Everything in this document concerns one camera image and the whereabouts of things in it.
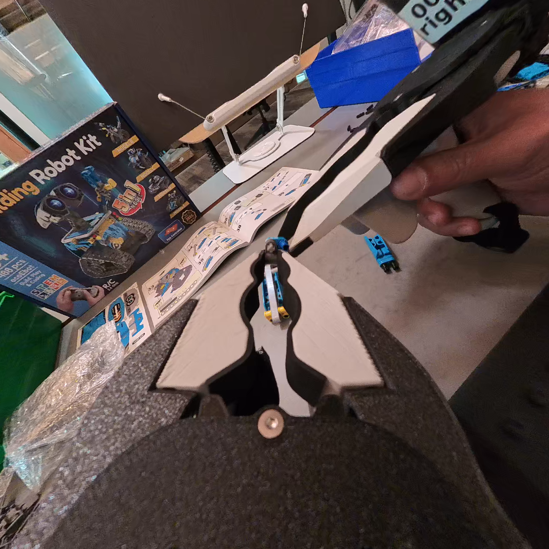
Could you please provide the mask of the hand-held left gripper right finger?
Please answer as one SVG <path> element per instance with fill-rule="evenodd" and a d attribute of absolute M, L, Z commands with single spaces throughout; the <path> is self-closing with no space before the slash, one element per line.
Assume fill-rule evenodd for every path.
<path fill-rule="evenodd" d="M 291 318 L 285 357 L 291 388 L 317 406 L 326 394 L 383 387 L 343 296 L 287 252 L 278 254 L 278 277 Z"/>

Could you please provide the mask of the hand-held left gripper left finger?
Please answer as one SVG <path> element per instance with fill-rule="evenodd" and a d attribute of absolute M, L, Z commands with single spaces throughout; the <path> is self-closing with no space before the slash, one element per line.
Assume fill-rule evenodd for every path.
<path fill-rule="evenodd" d="M 255 341 L 245 300 L 257 290 L 264 252 L 205 289 L 156 381 L 158 390 L 248 391 L 256 382 Z"/>

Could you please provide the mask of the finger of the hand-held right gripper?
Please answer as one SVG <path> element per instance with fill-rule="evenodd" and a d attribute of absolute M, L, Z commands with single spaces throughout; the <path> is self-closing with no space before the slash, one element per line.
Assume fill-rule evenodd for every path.
<path fill-rule="evenodd" d="M 349 206 L 342 206 L 359 185 L 359 169 L 351 164 L 360 159 L 363 168 L 373 156 L 363 158 L 371 138 L 364 137 L 376 111 L 367 111 L 362 123 L 354 128 L 346 141 L 323 165 L 317 181 L 308 186 L 306 192 L 288 210 L 278 233 L 286 240 L 319 240 L 334 228 L 344 214 L 350 213 Z"/>
<path fill-rule="evenodd" d="M 301 254 L 348 216 L 388 187 L 392 174 L 381 151 L 435 98 L 435 94 L 406 108 L 385 124 L 367 147 L 333 177 L 326 170 L 288 211 L 290 254 Z"/>

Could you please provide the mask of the pile of toy bricks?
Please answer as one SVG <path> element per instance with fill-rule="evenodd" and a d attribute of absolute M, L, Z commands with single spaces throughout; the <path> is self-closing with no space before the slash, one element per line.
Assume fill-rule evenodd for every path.
<path fill-rule="evenodd" d="M 499 86 L 498 92 L 516 89 L 548 87 L 548 51 L 539 54 L 536 60 L 518 71 L 513 77 L 507 77 Z"/>

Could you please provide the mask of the blue panel brick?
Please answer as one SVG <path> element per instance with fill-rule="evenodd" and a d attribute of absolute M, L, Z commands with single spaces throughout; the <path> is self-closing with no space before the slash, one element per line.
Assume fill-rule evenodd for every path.
<path fill-rule="evenodd" d="M 364 236 L 368 249 L 374 256 L 377 265 L 387 274 L 400 272 L 400 266 L 391 252 L 388 244 L 378 234 L 373 237 Z"/>

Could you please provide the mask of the wheel and beam assembly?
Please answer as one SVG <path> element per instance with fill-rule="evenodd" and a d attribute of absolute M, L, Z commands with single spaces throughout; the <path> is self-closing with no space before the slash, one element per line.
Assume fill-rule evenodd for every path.
<path fill-rule="evenodd" d="M 279 325 L 289 318 L 289 314 L 283 305 L 283 288 L 279 281 L 277 267 L 271 264 L 265 265 L 261 287 L 264 317 L 271 324 Z"/>

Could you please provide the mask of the grey desk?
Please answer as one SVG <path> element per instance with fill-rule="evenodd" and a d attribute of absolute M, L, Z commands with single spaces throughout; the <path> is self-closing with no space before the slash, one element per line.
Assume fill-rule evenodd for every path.
<path fill-rule="evenodd" d="M 521 224 L 530 237 L 506 254 L 419 223 L 407 242 L 394 246 L 401 272 L 393 275 L 375 267 L 360 237 L 341 227 L 298 262 L 354 297 L 450 397 L 548 284 L 548 216 L 522 215 Z"/>

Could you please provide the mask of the person's right hand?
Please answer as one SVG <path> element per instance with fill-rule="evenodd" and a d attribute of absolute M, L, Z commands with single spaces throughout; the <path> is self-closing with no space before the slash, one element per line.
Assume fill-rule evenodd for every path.
<path fill-rule="evenodd" d="M 480 222 L 432 198 L 488 180 L 522 215 L 548 216 L 548 88 L 498 92 L 457 124 L 464 142 L 418 158 L 391 183 L 416 202 L 418 222 L 448 237 L 472 236 Z"/>

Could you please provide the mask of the blue bin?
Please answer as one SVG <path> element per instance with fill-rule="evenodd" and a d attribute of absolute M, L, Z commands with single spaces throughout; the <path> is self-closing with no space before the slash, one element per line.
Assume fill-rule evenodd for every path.
<path fill-rule="evenodd" d="M 321 108 L 380 101 L 420 65 L 412 30 L 333 53 L 321 50 L 306 75 Z"/>

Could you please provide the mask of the clear plastic parts bags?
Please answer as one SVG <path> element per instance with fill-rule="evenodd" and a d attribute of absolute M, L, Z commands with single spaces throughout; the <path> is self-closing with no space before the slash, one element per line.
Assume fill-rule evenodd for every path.
<path fill-rule="evenodd" d="M 366 45 L 410 27 L 380 1 L 367 1 L 335 42 L 332 54 Z"/>

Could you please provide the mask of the clear plastic bag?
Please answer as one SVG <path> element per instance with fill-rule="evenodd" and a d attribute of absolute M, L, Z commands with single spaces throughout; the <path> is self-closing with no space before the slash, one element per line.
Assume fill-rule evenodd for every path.
<path fill-rule="evenodd" d="M 61 465 L 125 357 L 114 321 L 99 327 L 4 424 L 4 464 L 33 492 Z"/>

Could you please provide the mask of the green bin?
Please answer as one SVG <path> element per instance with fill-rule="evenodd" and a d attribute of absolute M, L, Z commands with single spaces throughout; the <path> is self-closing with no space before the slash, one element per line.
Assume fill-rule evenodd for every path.
<path fill-rule="evenodd" d="M 1 430 L 53 372 L 62 322 L 1 287 Z"/>

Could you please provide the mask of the robot kit box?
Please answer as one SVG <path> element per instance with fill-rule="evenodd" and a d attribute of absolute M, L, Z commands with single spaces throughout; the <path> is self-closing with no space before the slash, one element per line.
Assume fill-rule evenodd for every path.
<path fill-rule="evenodd" d="M 1 178 L 1 290 L 79 317 L 200 216 L 110 103 Z"/>

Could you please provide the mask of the black studded mat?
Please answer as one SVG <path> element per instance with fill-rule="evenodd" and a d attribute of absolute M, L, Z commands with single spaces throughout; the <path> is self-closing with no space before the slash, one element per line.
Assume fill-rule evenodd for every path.
<path fill-rule="evenodd" d="M 449 399 L 492 492 L 548 548 L 548 286 Z"/>

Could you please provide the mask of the clear bag with black parts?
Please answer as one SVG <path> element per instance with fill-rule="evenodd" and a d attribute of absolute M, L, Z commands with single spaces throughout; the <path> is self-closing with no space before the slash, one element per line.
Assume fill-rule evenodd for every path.
<path fill-rule="evenodd" d="M 1 471 L 1 543 L 24 524 L 39 500 L 39 493 L 29 489 L 11 468 Z"/>

